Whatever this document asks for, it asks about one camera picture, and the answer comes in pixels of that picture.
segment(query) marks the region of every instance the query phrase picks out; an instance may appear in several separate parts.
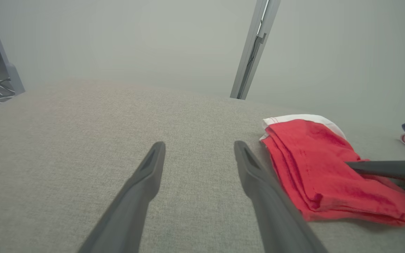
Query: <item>red fabric stack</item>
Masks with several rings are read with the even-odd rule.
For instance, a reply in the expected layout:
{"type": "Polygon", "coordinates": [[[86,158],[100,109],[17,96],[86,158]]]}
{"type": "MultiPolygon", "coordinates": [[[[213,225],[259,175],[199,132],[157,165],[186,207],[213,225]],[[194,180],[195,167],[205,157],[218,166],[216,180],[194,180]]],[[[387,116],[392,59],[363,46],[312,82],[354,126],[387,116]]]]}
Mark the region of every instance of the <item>red fabric stack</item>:
{"type": "Polygon", "coordinates": [[[269,125],[262,140],[281,185],[306,221],[357,218],[403,226],[405,191],[389,179],[361,176],[345,161],[360,157],[323,124],[292,120],[269,125]]]}

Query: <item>textured tablecloth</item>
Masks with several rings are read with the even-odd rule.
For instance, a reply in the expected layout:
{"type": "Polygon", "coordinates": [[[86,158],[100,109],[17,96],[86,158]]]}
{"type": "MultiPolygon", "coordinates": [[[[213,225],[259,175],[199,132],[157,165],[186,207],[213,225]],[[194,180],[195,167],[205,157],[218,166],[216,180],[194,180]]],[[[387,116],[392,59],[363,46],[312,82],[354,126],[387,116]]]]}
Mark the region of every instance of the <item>textured tablecloth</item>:
{"type": "MultiPolygon", "coordinates": [[[[293,113],[305,112],[83,80],[23,93],[0,105],[0,252],[75,252],[156,141],[167,153],[140,251],[263,252],[233,143],[270,166],[261,120],[293,113]]],[[[398,132],[330,120],[363,158],[405,160],[398,132]]],[[[405,227],[309,225],[330,252],[405,252],[405,227]]]]}

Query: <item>folded towel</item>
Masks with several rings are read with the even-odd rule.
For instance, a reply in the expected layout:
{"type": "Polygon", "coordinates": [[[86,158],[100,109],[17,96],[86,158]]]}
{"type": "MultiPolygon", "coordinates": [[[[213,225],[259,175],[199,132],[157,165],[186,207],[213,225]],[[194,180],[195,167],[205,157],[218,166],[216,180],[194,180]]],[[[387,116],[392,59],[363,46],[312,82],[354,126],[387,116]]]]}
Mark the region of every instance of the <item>folded towel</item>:
{"type": "Polygon", "coordinates": [[[360,157],[335,124],[292,116],[275,124],[264,120],[268,136],[262,142],[281,185],[306,221],[358,218],[405,224],[405,191],[387,178],[361,176],[346,165],[360,157]]]}

